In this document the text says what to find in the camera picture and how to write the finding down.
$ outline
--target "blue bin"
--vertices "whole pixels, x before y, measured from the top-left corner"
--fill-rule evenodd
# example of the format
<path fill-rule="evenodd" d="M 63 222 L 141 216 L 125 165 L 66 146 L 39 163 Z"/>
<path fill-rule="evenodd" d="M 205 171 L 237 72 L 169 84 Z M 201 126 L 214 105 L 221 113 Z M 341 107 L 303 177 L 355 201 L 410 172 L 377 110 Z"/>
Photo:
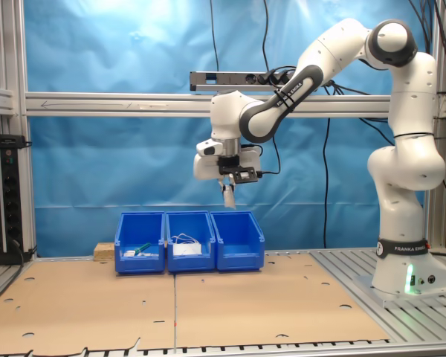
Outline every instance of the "blue bin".
<path fill-rule="evenodd" d="M 218 240 L 219 271 L 259 270 L 265 264 L 265 238 L 251 212 L 212 212 Z"/>
<path fill-rule="evenodd" d="M 124 212 L 120 215 L 114 257 L 116 272 L 155 273 L 165 270 L 164 212 Z M 124 257 L 131 251 L 150 243 L 144 253 L 157 254 L 154 257 Z"/>
<path fill-rule="evenodd" d="M 201 254 L 173 255 L 175 238 L 186 234 L 201 244 Z M 207 211 L 167 213 L 167 266 L 171 273 L 210 271 L 215 268 L 216 239 Z"/>

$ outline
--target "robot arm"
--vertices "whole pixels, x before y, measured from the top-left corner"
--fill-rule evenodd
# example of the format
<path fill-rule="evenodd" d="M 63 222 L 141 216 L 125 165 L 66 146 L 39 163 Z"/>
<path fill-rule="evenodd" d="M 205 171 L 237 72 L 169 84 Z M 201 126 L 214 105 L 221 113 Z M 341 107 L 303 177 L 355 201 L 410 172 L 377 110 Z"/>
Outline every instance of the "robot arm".
<path fill-rule="evenodd" d="M 195 177 L 218 179 L 223 191 L 228 178 L 231 192 L 234 184 L 258 181 L 259 151 L 242 150 L 241 136 L 252 143 L 270 140 L 283 118 L 354 60 L 387 69 L 404 66 L 416 52 L 413 36 L 402 22 L 382 22 L 372 31 L 354 19 L 337 23 L 304 51 L 291 80 L 268 101 L 239 91 L 218 93 L 212 99 L 211 139 L 197 145 Z"/>
<path fill-rule="evenodd" d="M 307 48 L 294 76 L 267 102 L 238 91 L 216 95 L 210 112 L 212 138 L 197 146 L 195 177 L 218 179 L 225 203 L 234 207 L 235 184 L 262 176 L 259 151 L 241 149 L 241 135 L 254 143 L 269 140 L 304 98 L 354 60 L 389 69 L 393 78 L 388 124 L 395 146 L 374 151 L 368 163 L 380 202 L 372 285 L 383 300 L 446 295 L 446 267 L 428 251 L 423 209 L 415 195 L 437 187 L 445 176 L 433 137 L 436 62 L 417 53 L 402 22 L 388 20 L 371 31 L 353 19 L 339 22 Z M 225 177 L 229 185 L 223 184 Z"/>

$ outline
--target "blue curtain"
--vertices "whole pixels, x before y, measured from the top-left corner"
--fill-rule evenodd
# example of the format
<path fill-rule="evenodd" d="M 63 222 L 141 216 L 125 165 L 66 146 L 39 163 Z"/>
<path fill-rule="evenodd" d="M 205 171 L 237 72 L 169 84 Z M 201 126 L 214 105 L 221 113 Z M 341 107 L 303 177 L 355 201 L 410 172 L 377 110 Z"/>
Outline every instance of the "blue curtain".
<path fill-rule="evenodd" d="M 264 71 L 262 0 L 214 0 L 221 71 Z M 268 0 L 271 68 L 294 65 L 319 34 L 347 17 L 372 28 L 404 20 L 420 49 L 421 27 L 408 1 Z M 209 0 L 25 0 L 30 91 L 190 93 L 190 71 L 215 71 Z M 337 83 L 389 94 L 390 74 L 352 63 Z M 31 118 L 38 252 L 91 254 L 114 239 L 120 212 L 224 210 L 216 181 L 193 178 L 195 145 L 207 118 Z M 386 134 L 386 124 L 378 125 Z M 282 172 L 237 187 L 267 249 L 321 248 L 326 119 L 286 118 L 276 135 Z M 332 120 L 329 247 L 374 246 L 378 200 L 366 161 L 386 146 L 356 119 Z M 277 167 L 271 144 L 262 165 Z"/>

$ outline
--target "green object in bin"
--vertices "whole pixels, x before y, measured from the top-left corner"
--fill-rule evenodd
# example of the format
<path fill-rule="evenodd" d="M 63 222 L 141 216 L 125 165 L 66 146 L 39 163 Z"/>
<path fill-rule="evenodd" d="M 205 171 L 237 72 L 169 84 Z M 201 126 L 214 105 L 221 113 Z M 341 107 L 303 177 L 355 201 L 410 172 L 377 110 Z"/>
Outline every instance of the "green object in bin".
<path fill-rule="evenodd" d="M 146 243 L 146 244 L 142 245 L 141 247 L 135 249 L 135 255 L 134 256 L 139 255 L 140 252 L 145 251 L 149 246 L 151 246 L 151 244 L 150 243 Z"/>

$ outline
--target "metal grid platform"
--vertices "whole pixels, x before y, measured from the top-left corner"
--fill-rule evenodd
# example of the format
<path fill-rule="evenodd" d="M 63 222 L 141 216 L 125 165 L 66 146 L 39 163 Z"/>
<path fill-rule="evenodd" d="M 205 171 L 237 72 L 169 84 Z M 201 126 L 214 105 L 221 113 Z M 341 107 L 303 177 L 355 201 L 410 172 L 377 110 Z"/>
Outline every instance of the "metal grid platform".
<path fill-rule="evenodd" d="M 396 302 L 384 309 L 354 284 L 354 278 L 372 274 L 375 270 L 375 250 L 370 248 L 268 251 L 267 255 L 309 253 L 346 289 L 351 297 L 390 336 L 390 340 L 347 341 L 314 344 L 278 344 L 259 346 L 174 348 L 138 351 L 138 344 L 130 350 L 89 352 L 82 357 L 126 357 L 184 354 L 186 356 L 446 356 L 446 297 Z M 446 258 L 439 258 L 446 264 Z M 37 261 L 92 260 L 92 257 L 45 258 Z M 13 276 L 17 267 L 0 266 L 0 288 Z"/>

